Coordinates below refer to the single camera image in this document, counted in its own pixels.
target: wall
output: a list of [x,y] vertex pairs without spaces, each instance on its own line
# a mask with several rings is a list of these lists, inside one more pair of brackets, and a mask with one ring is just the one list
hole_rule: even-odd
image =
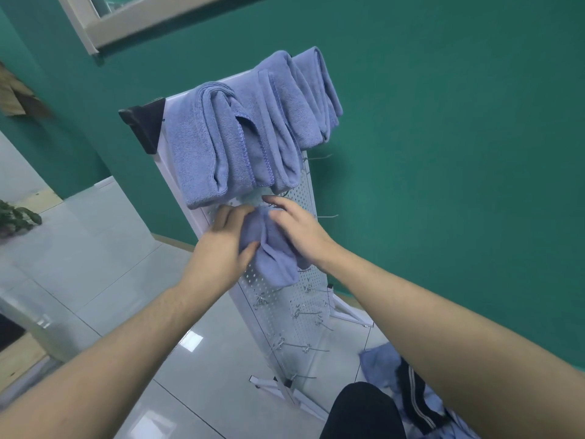
[[47,184],[0,132],[0,200],[18,202]]
[[585,0],[263,0],[114,47],[1,0],[153,232],[192,232],[116,111],[317,44],[345,109],[319,212],[372,262],[585,365]]
[[[62,93],[55,89],[0,9],[0,61],[55,111]],[[108,177],[109,171],[84,134],[67,120],[68,108],[51,119],[5,117],[0,130],[61,198]]]

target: window frame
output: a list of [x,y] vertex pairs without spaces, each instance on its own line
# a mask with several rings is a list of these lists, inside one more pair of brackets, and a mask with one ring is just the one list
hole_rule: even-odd
[[91,0],[59,0],[89,54],[217,0],[132,0],[100,17]]

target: forearm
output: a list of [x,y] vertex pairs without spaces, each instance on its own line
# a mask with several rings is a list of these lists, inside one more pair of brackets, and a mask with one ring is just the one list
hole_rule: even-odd
[[585,431],[579,413],[585,379],[557,357],[342,248],[332,251],[325,269],[479,435],[577,437]]
[[158,367],[218,297],[165,291],[18,399],[0,416],[0,430],[18,438],[113,437]]

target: leg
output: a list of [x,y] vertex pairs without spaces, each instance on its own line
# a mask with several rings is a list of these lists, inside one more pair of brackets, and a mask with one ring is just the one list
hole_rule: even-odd
[[321,433],[321,439],[356,437],[406,439],[392,398],[366,382],[349,384],[341,391]]

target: white stripe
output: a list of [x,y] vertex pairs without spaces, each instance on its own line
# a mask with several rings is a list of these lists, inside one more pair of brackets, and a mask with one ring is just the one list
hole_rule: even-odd
[[414,400],[414,370],[410,366],[408,366],[408,377],[410,380],[410,400],[413,403],[414,411],[416,411],[417,414],[427,422],[429,427],[431,427],[434,430],[436,428],[435,423],[430,417],[426,416],[424,413],[420,411],[416,401]]

